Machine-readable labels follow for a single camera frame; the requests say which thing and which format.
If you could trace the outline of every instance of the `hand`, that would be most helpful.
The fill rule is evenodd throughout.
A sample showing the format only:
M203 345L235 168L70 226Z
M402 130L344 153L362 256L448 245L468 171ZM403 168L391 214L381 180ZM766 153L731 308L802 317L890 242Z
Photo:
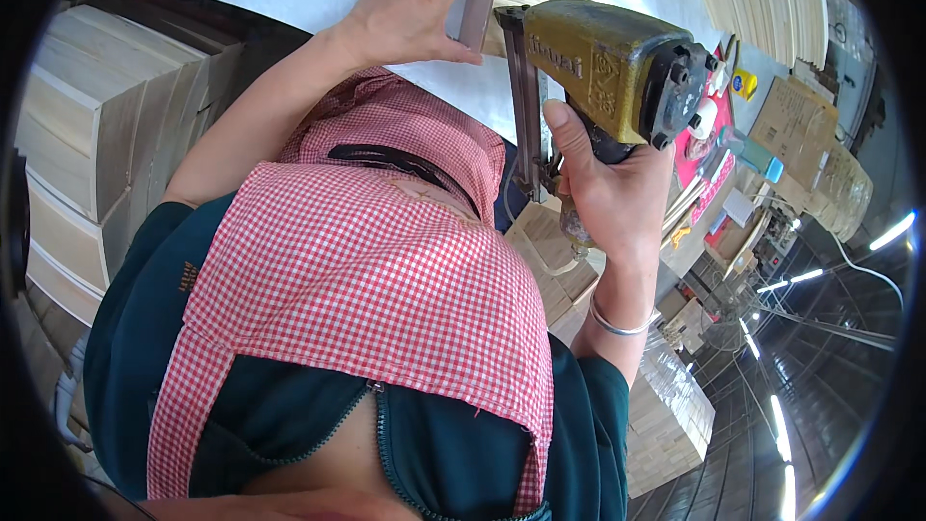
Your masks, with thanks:
M482 64L482 56L446 36L454 0L359 0L330 29L356 68L442 60Z
M630 276L654 275L675 146L656 151L641 145L622 163L605 165L593 155L585 126L569 105L548 100L544 117L564 158L559 191L572 195L608 263Z

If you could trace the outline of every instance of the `gingham apron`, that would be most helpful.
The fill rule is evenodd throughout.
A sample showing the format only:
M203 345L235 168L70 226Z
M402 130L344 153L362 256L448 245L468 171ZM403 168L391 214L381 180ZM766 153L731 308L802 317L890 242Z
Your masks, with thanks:
M379 144L466 191L328 158ZM543 500L553 432L544 307L492 228L498 135L382 69L355 75L260 164L222 219L183 315L148 441L149 499L186 497L204 424L237 354L462 400L531 433L514 515Z

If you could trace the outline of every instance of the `zipper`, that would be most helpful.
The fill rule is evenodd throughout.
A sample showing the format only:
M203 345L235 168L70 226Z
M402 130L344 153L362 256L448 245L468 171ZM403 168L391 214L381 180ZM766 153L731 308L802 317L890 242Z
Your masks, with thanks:
M388 443L387 431L388 426L386 422L386 385L383 382L378 380L367 380L367 388L373 392L376 396L376 441L377 445L380 447L380 461L382 462L382 471L385 473L386 478L389 480L389 484L393 488L393 492L396 496L401 499L405 504L407 504L412 509L418 511L421 515L428 519L434 519L435 521L458 521L453 517L447 517L445 515L437 515L436 513L429 511L427 507L416 503L404 492L398 484L398 480L395 478L395 470L393 469L393 454L392 447ZM544 509L546 502L542 503L540 507L531 511L526 515L521 515L518 517L506 517L505 519L500 519L498 521L528 521L528 519L536 516L541 510Z
M365 388L361 388L360 391L354 396L354 398L351 399L350 404L348 404L347 407L343 410L343 412L341 412L341 416L338 417L337 422L334 423L334 426L331 427L331 429L328 431L328 433L325 435L323 439L319 440L317 443L312 445L312 448L309 449L308 451L300 455L296 455L295 457L290 457L288 459L268 459L267 457L261 456L257 454L256 452L254 452L254 450L246 442L238 438L236 434L233 434L230 431L227 431L225 427L219 425L218 423L213 423L213 422L210 422L209 425L217 426L218 428L225 430L231 437L237 440L241 444L242 447L244 447L244 449L248 452L248 454L253 459L261 462L264 465L274 465L274 466L292 465L293 463L305 461L308 457L312 456L312 453L320 449L321 445L328 442L331 439L331 437L334 436L334 433L337 432L338 428L341 427L341 424L343 424L343 422L347 419L347 416L350 415L354 411L354 409L356 409L356 406L360 404L360 401L363 400L363 397L367 396L367 393L370 392L369 383L370 381L368 380L367 386Z

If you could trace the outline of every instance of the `dark green shirt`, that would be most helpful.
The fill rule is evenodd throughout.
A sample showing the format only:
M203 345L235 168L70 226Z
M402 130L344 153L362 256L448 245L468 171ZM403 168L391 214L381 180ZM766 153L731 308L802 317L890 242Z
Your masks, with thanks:
M96 454L127 495L145 499L148 429L195 270L234 194L197 210L165 203L136 234L94 320L84 388ZM555 410L544 506L529 519L624 519L627 383L550 336ZM237 492L307 458L368 393L363 378L238 356L193 461L190 495ZM381 461L426 518L504 519L530 449L519 425L454 399L386 385L377 393Z

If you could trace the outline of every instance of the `bangle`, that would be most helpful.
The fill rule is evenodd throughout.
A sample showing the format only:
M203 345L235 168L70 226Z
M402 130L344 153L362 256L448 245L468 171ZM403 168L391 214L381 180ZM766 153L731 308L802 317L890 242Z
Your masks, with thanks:
M595 301L596 291L597 291L597 287L595 290L592 291L592 296L591 296L592 301L591 301L591 305L589 306L589 310L592 313L592 318L595 319L595 321L598 323L598 326L600 326L601 328L605 330L608 330L608 332L610 332L611 334L617 334L619 336L636 336L637 334L641 334L642 332L645 332L647 329L649 329L650 325L653 324L654 320L661 316L661 313L659 312L659 310L657 310L656 308L653 308L653 313L649 316L646 322L642 324L642 326L637 327L632 330L615 328L611 326L608 320L605 320L605 318L601 315L601 312L598 310L598 304Z

